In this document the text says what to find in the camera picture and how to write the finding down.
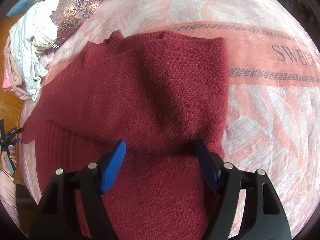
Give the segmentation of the left forearm pink sleeve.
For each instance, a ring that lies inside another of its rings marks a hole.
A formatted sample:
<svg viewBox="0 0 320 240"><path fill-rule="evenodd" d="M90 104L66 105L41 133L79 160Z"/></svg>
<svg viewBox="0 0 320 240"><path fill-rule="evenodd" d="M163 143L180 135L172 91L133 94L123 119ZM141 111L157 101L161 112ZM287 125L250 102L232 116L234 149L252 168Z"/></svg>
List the left forearm pink sleeve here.
<svg viewBox="0 0 320 240"><path fill-rule="evenodd" d="M18 220L18 212L16 206L16 184L14 183L14 179L5 171L1 170L0 181L1 202L10 218L20 229L21 226Z"/></svg>

